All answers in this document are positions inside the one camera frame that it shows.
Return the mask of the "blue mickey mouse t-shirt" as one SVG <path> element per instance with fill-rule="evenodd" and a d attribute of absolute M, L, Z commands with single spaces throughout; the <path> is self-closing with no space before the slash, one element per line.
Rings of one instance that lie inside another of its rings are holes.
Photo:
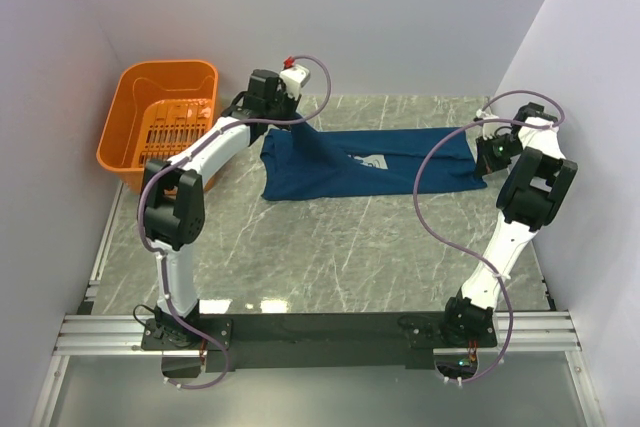
<path fill-rule="evenodd" d="M 307 123 L 272 129 L 260 159 L 268 201 L 405 195 L 429 151 L 451 127 L 317 131 Z"/>

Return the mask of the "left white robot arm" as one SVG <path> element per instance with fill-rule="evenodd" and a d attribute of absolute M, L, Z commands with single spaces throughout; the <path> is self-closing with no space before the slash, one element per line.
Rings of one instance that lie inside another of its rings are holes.
<path fill-rule="evenodd" d="M 199 140 L 165 161 L 146 163 L 139 234 L 156 260 L 159 298 L 154 316 L 165 324 L 164 336 L 176 348 L 193 346 L 200 335 L 193 247 L 205 222 L 204 187 L 270 125 L 284 127 L 296 118 L 301 90 L 309 79 L 309 70 L 299 64 L 278 73 L 254 70 L 247 89 Z"/>

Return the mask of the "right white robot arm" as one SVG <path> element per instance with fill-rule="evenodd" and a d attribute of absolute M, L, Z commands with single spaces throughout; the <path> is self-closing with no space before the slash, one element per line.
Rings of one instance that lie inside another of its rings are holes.
<path fill-rule="evenodd" d="M 497 200 L 495 231 L 472 275 L 449 299 L 439 321 L 444 342 L 456 347 L 479 345 L 493 335 L 493 313 L 501 288 L 524 248 L 556 217 L 578 172 L 576 162 L 560 150 L 557 118 L 528 103 L 507 132 L 483 133 L 476 139 L 474 176 L 507 169 Z"/>

